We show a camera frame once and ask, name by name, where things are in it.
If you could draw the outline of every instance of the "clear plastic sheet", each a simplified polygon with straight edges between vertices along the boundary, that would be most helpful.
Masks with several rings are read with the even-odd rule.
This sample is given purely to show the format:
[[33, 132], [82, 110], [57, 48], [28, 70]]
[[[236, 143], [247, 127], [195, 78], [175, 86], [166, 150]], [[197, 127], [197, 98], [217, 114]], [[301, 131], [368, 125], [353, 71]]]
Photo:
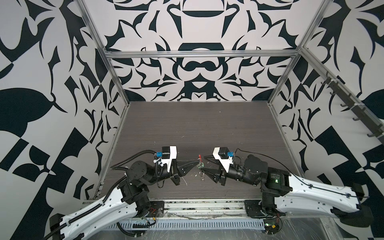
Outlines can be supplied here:
[[[338, 239], [339, 234], [328, 218], [282, 218], [281, 231], [267, 235], [264, 231], [251, 229], [220, 230], [148, 230], [142, 240], [324, 240]], [[90, 240], [129, 240], [135, 239], [117, 230], [102, 230]]]

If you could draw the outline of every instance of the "wood grain surface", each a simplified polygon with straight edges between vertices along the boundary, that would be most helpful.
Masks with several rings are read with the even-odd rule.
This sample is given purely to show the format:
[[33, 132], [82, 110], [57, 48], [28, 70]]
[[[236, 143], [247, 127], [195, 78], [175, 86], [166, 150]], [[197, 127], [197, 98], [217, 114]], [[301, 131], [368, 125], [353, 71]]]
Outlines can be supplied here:
[[[177, 146], [179, 160], [211, 155], [215, 147], [228, 147], [230, 151], [240, 148], [271, 156], [296, 173], [266, 102], [132, 102], [111, 165], [141, 150], [161, 151], [162, 146]], [[244, 161], [248, 153], [237, 151], [236, 155]], [[284, 169], [267, 157], [257, 157], [270, 167]], [[135, 160], [153, 165], [150, 154]], [[217, 168], [206, 161], [204, 165]], [[101, 196], [122, 176], [122, 171], [109, 171]], [[155, 184], [149, 191], [149, 198], [157, 199], [261, 197], [259, 186], [232, 179], [227, 179], [225, 186], [208, 177], [201, 180], [197, 167], [181, 179], [179, 186], [168, 179], [163, 188]]]

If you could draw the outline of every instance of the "black and white patterned wall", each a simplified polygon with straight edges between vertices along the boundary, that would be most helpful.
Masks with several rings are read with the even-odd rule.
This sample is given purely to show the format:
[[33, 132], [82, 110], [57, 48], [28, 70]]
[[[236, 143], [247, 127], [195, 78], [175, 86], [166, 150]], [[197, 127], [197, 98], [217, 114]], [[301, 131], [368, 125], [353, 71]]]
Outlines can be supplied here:
[[[295, 49], [321, 0], [86, 0], [108, 51]], [[288, 57], [114, 59], [130, 101], [268, 100]]]
[[125, 107], [73, 0], [1, 1], [0, 239], [92, 197]]
[[[316, 30], [309, 49], [345, 85], [383, 119], [380, 0], [335, 0]], [[301, 58], [273, 102], [295, 159], [309, 179], [333, 185], [363, 185], [375, 222], [354, 228], [338, 220], [344, 238], [383, 238], [384, 146]]]

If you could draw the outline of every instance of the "robotic arm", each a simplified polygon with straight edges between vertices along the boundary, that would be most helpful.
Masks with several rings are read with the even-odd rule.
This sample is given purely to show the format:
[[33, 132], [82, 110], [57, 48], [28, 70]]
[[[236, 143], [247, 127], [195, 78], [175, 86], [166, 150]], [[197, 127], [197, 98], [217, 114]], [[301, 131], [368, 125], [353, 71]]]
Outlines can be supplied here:
[[243, 165], [235, 164], [234, 154], [227, 147], [217, 147], [212, 156], [204, 158], [219, 165], [218, 169], [201, 169], [216, 183], [224, 186], [226, 179], [231, 178], [254, 186], [260, 184], [262, 200], [248, 205], [250, 217], [292, 212], [338, 217], [342, 223], [354, 227], [368, 227], [373, 222], [370, 208], [361, 204], [364, 191], [359, 184], [339, 187], [318, 183], [268, 167], [267, 162], [254, 155], [248, 155]]
[[[136, 157], [150, 153], [155, 156], [155, 166], [143, 161], [136, 161], [130, 168], [121, 167]], [[125, 176], [118, 180], [106, 196], [87, 207], [69, 215], [55, 214], [50, 218], [51, 233], [44, 240], [86, 240], [98, 231], [118, 223], [122, 219], [144, 217], [151, 208], [148, 199], [148, 185], [171, 179], [175, 185], [180, 184], [180, 178], [185, 176], [200, 160], [176, 160], [175, 146], [163, 147], [162, 152], [145, 150], [127, 160], [111, 167], [112, 170], [124, 170]], [[135, 237], [138, 234], [128, 233]]]

